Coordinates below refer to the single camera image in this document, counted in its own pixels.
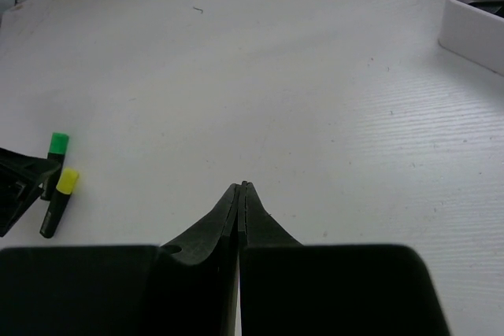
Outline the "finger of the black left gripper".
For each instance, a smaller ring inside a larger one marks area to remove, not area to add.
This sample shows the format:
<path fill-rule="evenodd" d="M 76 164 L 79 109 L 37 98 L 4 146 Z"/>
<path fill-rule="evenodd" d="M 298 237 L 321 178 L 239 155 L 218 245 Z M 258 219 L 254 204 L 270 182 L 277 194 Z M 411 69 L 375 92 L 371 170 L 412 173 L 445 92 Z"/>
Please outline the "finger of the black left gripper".
<path fill-rule="evenodd" d="M 4 237 L 42 195 L 43 183 L 62 167 L 59 161 L 1 148 L 1 236 Z"/>

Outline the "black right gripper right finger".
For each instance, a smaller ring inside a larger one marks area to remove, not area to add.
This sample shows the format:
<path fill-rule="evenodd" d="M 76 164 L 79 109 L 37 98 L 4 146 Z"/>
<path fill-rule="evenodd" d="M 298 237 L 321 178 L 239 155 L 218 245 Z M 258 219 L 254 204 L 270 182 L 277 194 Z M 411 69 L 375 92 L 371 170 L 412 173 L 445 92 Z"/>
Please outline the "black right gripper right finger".
<path fill-rule="evenodd" d="M 245 335 L 448 335 L 426 264 L 395 244 L 305 246 L 239 189 Z"/>

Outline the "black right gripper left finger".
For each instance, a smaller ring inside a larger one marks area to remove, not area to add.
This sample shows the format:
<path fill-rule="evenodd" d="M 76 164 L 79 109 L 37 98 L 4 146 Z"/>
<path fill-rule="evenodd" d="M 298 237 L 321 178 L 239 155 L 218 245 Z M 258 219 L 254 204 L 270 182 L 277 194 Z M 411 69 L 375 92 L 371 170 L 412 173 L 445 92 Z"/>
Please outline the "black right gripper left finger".
<path fill-rule="evenodd" d="M 4 335 L 231 335 L 239 186 L 162 246 L 1 252 Z"/>

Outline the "yellow highlighter marker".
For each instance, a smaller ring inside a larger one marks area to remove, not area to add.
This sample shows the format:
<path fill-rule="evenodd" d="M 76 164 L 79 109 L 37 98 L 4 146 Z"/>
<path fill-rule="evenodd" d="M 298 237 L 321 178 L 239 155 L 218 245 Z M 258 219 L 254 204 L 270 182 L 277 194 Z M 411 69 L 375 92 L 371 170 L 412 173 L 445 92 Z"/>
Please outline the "yellow highlighter marker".
<path fill-rule="evenodd" d="M 44 238 L 52 238 L 55 235 L 79 177 L 77 170 L 73 168 L 63 169 L 39 231 Z"/>

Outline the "green highlighter marker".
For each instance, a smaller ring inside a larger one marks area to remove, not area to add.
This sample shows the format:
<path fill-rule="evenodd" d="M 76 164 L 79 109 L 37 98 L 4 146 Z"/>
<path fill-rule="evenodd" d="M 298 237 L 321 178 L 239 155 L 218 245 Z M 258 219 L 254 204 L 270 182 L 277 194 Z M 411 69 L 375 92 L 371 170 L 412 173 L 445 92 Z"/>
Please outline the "green highlighter marker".
<path fill-rule="evenodd" d="M 63 164 L 65 162 L 65 155 L 68 149 L 69 136 L 64 133 L 54 132 L 51 136 L 50 147 L 47 153 L 47 159 L 56 161 L 59 168 L 52 173 L 43 183 L 43 193 L 41 199 L 49 201 L 56 189 L 56 185 L 61 176 Z"/>

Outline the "orange highlighter marker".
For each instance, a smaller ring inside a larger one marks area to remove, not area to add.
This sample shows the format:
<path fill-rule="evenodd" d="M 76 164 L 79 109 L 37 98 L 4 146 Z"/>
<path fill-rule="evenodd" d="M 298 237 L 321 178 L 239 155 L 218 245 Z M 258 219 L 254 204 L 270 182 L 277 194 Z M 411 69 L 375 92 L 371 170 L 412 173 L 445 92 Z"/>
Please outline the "orange highlighter marker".
<path fill-rule="evenodd" d="M 473 8 L 482 10 L 486 13 L 490 13 L 497 17 L 504 17 L 504 1 L 487 1 L 487 2 L 470 2 L 470 6 Z"/>

